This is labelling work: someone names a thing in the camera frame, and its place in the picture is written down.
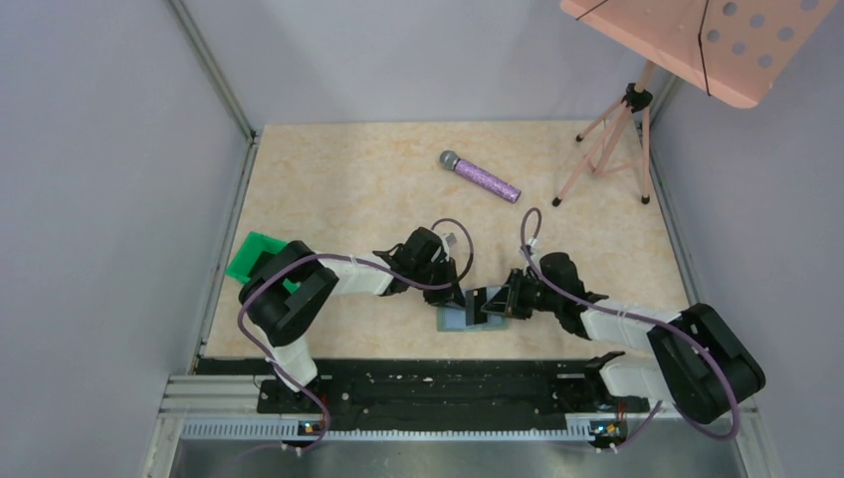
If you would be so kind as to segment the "grey vip credit card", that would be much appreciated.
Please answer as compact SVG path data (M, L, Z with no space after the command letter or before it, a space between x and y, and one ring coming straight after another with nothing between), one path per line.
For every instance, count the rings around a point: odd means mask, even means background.
M489 317L483 311L487 302L487 289L471 289L465 293L466 313L465 324L468 328L482 327L489 322Z

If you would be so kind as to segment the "sage green card holder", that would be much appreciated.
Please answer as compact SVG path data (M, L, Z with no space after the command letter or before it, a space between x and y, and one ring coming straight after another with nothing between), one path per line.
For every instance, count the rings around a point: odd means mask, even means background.
M499 287L486 287L487 300L493 296ZM464 309L439 308L437 310L437 330L439 332L490 332L506 330L509 327L509 321L500 316L489 315L489 322L482 327L468 328L465 324Z

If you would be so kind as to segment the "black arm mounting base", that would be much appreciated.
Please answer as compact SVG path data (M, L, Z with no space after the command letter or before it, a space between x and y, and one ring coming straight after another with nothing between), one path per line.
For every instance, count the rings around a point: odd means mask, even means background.
M309 395L261 383L262 414L319 414L332 431L563 431L577 413L648 412L600 390L586 359L317 361Z

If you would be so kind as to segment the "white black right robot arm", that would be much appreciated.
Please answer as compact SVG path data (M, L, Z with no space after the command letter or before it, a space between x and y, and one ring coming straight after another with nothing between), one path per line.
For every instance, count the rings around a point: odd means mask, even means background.
M565 253L511 270L481 309L520 320L551 313L570 334L638 351L598 363L600 390L669 401L700 425L732 412L766 385L760 364L712 306L660 312L614 301L586 290Z

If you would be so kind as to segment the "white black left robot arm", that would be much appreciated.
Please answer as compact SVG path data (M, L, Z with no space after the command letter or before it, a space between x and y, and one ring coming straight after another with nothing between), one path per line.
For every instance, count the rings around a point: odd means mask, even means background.
M464 308L453 243L446 235L419 227L392 248L361 256L318 253L303 241L256 257L238 300L261 331L258 343L281 379L297 392L317 377L305 334L332 296L388 297L414 287L433 307Z

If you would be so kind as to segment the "purple glitter microphone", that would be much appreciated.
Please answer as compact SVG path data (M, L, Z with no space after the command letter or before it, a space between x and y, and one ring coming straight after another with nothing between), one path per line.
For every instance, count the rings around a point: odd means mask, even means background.
M520 189L470 160L461 157L453 150L444 150L439 156L439 163L444 169L452 171L485 190L492 192L508 201L508 203L515 204L522 195Z

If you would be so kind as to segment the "green plastic bin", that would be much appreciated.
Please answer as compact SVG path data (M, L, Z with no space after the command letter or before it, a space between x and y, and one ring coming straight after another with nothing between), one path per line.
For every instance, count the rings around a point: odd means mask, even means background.
M239 288L246 285L256 268L263 266L270 256L282 251L287 242L256 231L250 231L230 260L226 275Z

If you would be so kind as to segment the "pink music stand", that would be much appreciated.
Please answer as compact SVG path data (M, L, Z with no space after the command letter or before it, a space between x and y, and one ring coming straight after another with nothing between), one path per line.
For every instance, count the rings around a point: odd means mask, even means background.
M836 0L563 1L561 10L737 109L756 107Z

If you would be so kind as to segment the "aluminium front rail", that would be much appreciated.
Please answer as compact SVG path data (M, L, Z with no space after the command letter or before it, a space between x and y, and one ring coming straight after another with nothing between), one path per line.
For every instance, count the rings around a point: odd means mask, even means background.
M577 412L575 362L326 363L321 403L256 361L167 383L146 477L778 477L752 404L696 431L670 404L630 401L625 441L597 437L612 411Z

